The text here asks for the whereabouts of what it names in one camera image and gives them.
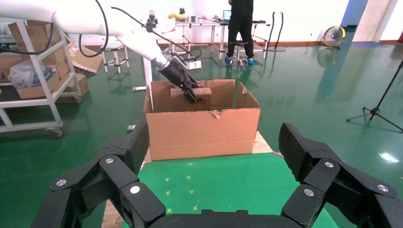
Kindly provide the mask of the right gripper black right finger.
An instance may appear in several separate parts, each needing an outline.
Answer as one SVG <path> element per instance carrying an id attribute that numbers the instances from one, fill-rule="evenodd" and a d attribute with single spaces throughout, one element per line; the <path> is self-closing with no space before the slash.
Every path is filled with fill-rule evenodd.
<path id="1" fill-rule="evenodd" d="M 323 142 L 308 139 L 283 123 L 279 151 L 299 187 L 281 214 L 310 228 L 325 204 L 336 207 L 358 228 L 400 228 L 403 202 L 396 190 L 343 162 Z"/>

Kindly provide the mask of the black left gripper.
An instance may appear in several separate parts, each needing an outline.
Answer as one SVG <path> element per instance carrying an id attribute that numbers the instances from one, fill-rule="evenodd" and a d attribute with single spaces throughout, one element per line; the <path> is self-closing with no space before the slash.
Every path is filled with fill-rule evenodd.
<path id="1" fill-rule="evenodd" d="M 195 80 L 190 75 L 188 75 L 176 61 L 169 61 L 159 71 L 171 83 L 185 91 L 185 97 L 191 102 L 191 104 L 205 104 L 205 100 L 199 98 L 194 92 L 195 89 L 201 90 L 202 88 L 197 87 L 197 83 L 195 82 Z"/>

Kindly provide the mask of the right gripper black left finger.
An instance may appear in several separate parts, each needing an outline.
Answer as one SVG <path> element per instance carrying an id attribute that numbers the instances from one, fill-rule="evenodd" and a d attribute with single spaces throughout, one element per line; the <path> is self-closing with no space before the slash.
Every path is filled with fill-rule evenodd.
<path id="1" fill-rule="evenodd" d="M 149 148 L 149 129 L 139 122 L 110 140 L 91 161 L 54 179 L 34 218 L 34 228 L 80 228 L 109 200 L 131 228 L 148 228 L 166 208 L 138 177 Z"/>

